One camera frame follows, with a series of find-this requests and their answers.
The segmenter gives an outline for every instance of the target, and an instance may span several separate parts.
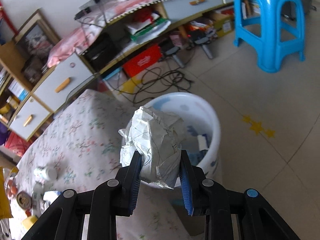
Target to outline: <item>pink cloth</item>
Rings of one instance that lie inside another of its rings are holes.
[[[115,17],[121,16],[126,13],[132,13],[135,9],[149,5],[150,3],[155,1],[162,0],[127,0],[123,2],[115,2],[114,5],[105,9],[105,16],[107,21],[110,22]],[[97,39],[97,37],[105,27],[105,21],[102,13],[99,10],[93,11],[90,14],[86,15],[85,18],[86,23],[93,23],[98,26],[83,24],[82,28],[76,28],[68,36],[64,37],[50,51],[48,58],[48,67],[57,65],[61,61],[68,58],[74,52],[76,52],[78,55],[81,54]]]

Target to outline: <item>wooden drawer handle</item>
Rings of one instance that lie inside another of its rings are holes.
[[[30,122],[31,120],[33,119],[33,115],[31,114],[28,119],[25,121],[25,123],[23,124],[23,127],[26,127]]]
[[[54,91],[56,93],[59,93],[61,90],[65,89],[67,85],[69,85],[71,79],[67,78],[65,81],[63,81]]]
[[[204,3],[206,0],[195,0],[195,1],[192,1],[190,2],[191,5],[197,5],[199,3]]]

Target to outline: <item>crumpled paper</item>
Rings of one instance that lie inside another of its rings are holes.
[[[133,153],[142,155],[141,180],[174,188],[179,175],[181,147],[186,137],[183,120],[173,113],[141,106],[132,117],[132,125],[119,133],[126,144],[120,151],[120,163],[129,166]]]

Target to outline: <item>floor tile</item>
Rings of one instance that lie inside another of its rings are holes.
[[[312,68],[318,72],[319,69],[319,44],[320,35],[320,12],[311,11],[310,15],[306,16],[306,41],[305,41],[305,66]]]
[[[233,45],[235,33],[229,33],[208,45],[213,59],[208,59],[201,47],[196,48],[196,52],[192,60],[187,64],[186,69],[195,76],[199,76],[213,68],[218,63],[230,57],[232,54],[244,48]],[[181,51],[181,58],[188,59],[193,51]]]
[[[301,179],[317,205],[320,207],[320,120],[316,122],[309,136],[289,162],[290,167]]]
[[[320,72],[305,67],[297,55],[287,57],[281,71],[273,74],[256,63],[255,49],[246,46],[199,79],[241,114],[275,130],[269,141],[288,161],[320,112]]]
[[[320,211],[287,165],[261,192],[301,240],[318,240]]]
[[[250,187],[262,189],[281,171],[285,161],[268,141],[249,130],[250,125],[229,103],[195,77],[193,80],[191,92],[207,100],[220,120],[223,185],[240,192]]]

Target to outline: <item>blue plastic stool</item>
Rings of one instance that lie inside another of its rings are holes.
[[[282,59],[291,53],[299,52],[300,61],[304,61],[304,12],[301,0],[257,0],[261,9],[260,17],[243,19],[242,0],[235,0],[235,46],[239,46],[239,39],[243,39],[253,46],[258,54],[258,66],[270,73],[279,71]],[[287,2],[296,5],[296,28],[281,21],[282,5]],[[244,28],[246,25],[260,24],[261,37],[254,35]],[[281,28],[292,33],[296,39],[280,41]]]

